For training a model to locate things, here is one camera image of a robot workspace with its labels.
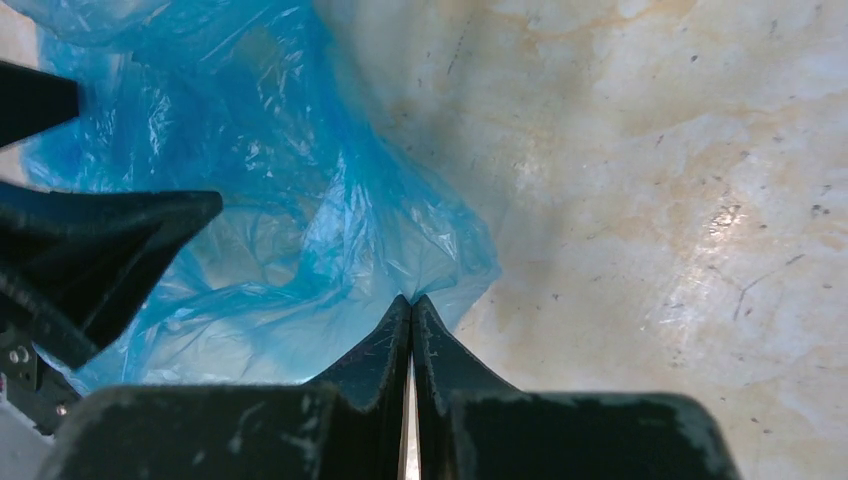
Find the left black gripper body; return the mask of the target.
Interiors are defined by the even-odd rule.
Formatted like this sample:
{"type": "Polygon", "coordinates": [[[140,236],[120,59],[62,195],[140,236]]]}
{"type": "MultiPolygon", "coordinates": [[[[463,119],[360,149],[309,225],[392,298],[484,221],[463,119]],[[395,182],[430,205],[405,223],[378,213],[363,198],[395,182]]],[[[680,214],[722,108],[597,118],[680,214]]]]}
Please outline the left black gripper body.
{"type": "Polygon", "coordinates": [[[80,395],[45,362],[29,337],[1,321],[1,373],[6,398],[45,436],[54,435],[80,395]]]}

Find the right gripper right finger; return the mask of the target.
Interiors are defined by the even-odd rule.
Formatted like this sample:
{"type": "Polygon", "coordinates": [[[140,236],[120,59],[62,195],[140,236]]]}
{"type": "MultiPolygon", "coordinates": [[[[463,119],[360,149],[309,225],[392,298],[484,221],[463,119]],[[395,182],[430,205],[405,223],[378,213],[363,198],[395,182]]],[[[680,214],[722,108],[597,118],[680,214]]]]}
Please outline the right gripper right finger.
{"type": "Polygon", "coordinates": [[[474,356],[434,304],[411,311],[425,479],[736,479],[713,416],[670,393],[526,392],[474,356]]]}

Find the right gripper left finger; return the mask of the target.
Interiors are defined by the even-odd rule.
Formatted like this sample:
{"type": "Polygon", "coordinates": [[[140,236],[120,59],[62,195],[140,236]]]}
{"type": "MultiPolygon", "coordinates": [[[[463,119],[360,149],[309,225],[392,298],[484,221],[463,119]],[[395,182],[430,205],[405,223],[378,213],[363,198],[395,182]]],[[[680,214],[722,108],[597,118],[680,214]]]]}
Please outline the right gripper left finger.
{"type": "Polygon", "coordinates": [[[43,479],[396,479],[410,304],[298,386],[122,386],[78,403],[43,479]]]}

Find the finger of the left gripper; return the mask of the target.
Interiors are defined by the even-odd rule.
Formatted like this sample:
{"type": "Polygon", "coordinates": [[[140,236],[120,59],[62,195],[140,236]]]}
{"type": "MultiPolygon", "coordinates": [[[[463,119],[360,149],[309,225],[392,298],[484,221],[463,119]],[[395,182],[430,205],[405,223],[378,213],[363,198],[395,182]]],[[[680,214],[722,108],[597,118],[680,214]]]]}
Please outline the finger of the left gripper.
{"type": "Polygon", "coordinates": [[[127,329],[222,207],[212,191],[81,194],[2,183],[1,324],[81,368],[127,329]]]}
{"type": "Polygon", "coordinates": [[[70,79],[1,61],[1,146],[80,114],[80,87],[70,79]]]}

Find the blue plastic trash bag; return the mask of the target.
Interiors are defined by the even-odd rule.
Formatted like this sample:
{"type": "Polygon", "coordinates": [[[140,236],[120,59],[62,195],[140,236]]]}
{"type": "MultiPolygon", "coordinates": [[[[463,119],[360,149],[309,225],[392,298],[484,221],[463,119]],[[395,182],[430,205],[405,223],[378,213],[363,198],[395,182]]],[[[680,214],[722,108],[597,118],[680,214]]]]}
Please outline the blue plastic trash bag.
{"type": "Polygon", "coordinates": [[[222,212],[170,264],[81,394],[117,384],[306,381],[428,296],[448,326],[497,278],[483,221],[385,145],[338,92],[309,1],[15,1],[79,120],[34,140],[36,184],[214,190],[222,212]]]}

